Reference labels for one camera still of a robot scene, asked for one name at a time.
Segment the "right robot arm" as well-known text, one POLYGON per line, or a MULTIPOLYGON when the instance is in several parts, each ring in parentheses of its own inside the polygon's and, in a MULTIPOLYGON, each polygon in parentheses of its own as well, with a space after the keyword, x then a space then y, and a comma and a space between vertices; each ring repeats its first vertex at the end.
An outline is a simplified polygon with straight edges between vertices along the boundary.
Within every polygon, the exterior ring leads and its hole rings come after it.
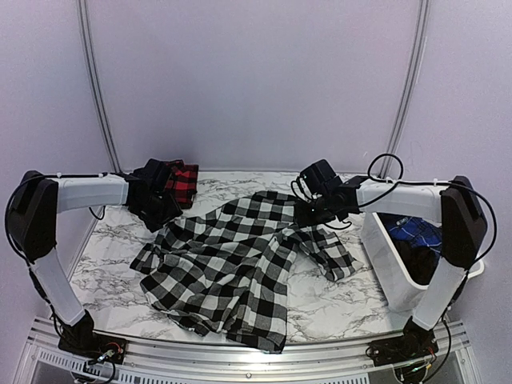
POLYGON ((301 224, 364 214, 363 244, 390 307, 411 310, 396 351, 413 358, 458 295, 481 256, 488 223, 485 199, 466 176, 408 182, 372 176, 347 181, 335 173, 304 170, 292 183, 304 199, 301 224))

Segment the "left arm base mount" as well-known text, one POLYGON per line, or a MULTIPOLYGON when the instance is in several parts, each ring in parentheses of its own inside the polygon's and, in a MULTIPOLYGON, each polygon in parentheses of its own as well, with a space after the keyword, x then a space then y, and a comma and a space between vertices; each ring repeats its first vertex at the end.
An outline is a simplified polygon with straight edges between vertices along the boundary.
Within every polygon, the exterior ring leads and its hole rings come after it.
POLYGON ((89 327, 76 325, 62 329, 58 348, 88 358, 92 363, 122 364, 126 354, 127 340, 99 334, 89 327))

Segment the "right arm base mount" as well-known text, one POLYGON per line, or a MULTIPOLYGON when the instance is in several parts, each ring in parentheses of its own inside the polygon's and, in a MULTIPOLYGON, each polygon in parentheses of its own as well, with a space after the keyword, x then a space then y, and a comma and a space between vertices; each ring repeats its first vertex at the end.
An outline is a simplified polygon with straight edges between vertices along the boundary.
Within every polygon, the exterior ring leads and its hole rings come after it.
POLYGON ((414 322, 408 322, 402 335, 370 342, 366 348, 366 356, 375 366, 384 366, 433 357, 438 351, 437 339, 432 330, 425 330, 414 322))

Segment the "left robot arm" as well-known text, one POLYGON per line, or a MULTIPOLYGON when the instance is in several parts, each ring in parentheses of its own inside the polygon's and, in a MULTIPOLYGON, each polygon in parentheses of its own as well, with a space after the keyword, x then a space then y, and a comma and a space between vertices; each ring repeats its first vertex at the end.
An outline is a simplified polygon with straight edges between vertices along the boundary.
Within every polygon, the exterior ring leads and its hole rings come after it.
POLYGON ((42 174, 26 172, 9 197, 5 231, 64 325, 84 322, 86 310, 62 266, 60 242, 72 214, 88 208, 124 206, 155 232, 182 210, 157 178, 133 174, 42 174))

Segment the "black white plaid shirt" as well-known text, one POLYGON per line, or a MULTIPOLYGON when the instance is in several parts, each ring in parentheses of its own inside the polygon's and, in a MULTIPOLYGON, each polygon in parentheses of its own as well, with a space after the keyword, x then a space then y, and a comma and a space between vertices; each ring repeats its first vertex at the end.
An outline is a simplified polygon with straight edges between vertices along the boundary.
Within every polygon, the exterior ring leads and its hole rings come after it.
POLYGON ((297 255, 336 282, 362 264, 339 237, 300 226, 296 197, 259 191, 196 217, 177 219, 131 263, 148 303, 185 330, 272 354, 287 335, 287 282, 297 255))

